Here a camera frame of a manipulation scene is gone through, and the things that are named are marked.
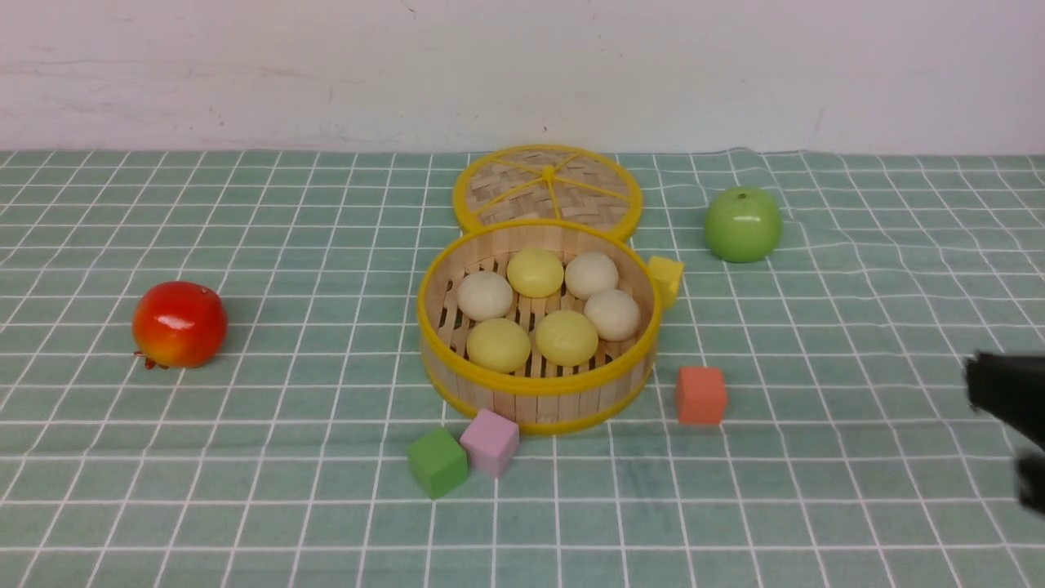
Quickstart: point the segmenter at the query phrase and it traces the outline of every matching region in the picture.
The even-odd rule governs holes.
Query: green cube
[[[414,479],[433,500],[468,479],[468,454],[442,427],[410,444],[407,458]]]

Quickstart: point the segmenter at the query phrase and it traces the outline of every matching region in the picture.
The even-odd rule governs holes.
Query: white wall
[[[0,148],[1045,152],[1043,0],[0,0]]]

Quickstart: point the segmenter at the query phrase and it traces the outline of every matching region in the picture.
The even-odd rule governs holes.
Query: cube
[[[682,272],[686,269],[686,265],[675,259],[653,255],[646,264],[646,268],[649,269],[650,275],[656,280],[660,292],[664,293],[664,308],[670,309],[675,306],[675,300],[678,299],[678,286],[682,282]]]
[[[433,500],[468,479],[468,454],[442,427],[410,444],[407,460],[410,473]]]
[[[461,436],[461,446],[473,468],[500,478],[518,451],[519,426],[496,413],[481,409]]]
[[[725,379],[717,368],[689,366],[678,371],[675,408],[683,425],[719,425],[726,406]]]

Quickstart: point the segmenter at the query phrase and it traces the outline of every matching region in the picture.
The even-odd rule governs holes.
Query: green apple
[[[734,263],[758,261],[772,253],[783,229],[776,201],[756,187],[737,186],[719,193],[704,215],[707,248]]]

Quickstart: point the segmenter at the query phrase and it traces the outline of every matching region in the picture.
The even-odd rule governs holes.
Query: bamboo steamer basket
[[[532,436],[580,431],[630,405],[653,370],[661,317],[681,279],[680,263],[668,261],[677,265],[675,273],[661,275],[625,242],[642,212],[642,190],[631,174],[585,149],[522,145],[491,152],[465,169],[455,186],[454,208],[464,235],[432,262],[417,297],[421,360],[443,400],[469,419],[491,410]],[[513,374],[468,361],[465,343],[475,323],[457,308],[458,285],[480,269],[506,275],[512,255],[530,246],[555,253],[563,264],[589,251],[613,259],[618,287],[638,304],[635,335],[622,343],[600,340],[587,364],[555,366],[537,350],[534,329],[551,312],[581,312],[584,303],[565,285],[547,299],[515,292],[505,319],[530,333],[530,361]]]
[[[475,323],[457,308],[457,287],[471,272],[505,275],[511,256],[528,246],[558,254],[563,263],[588,251],[605,253],[617,263],[618,287],[630,293],[641,311],[640,329],[626,342],[600,340],[586,366],[564,369],[541,357],[532,346],[530,361],[514,374],[498,374],[466,358],[465,342]],[[428,268],[418,291],[421,359],[436,391],[470,418],[486,408],[518,424],[527,434],[561,434],[602,423],[642,393],[653,370],[665,293],[657,278],[634,251],[620,240],[583,225],[531,218],[508,220],[466,234],[447,246]],[[505,319],[533,335],[547,314],[582,311],[563,286],[547,299],[514,296]]]

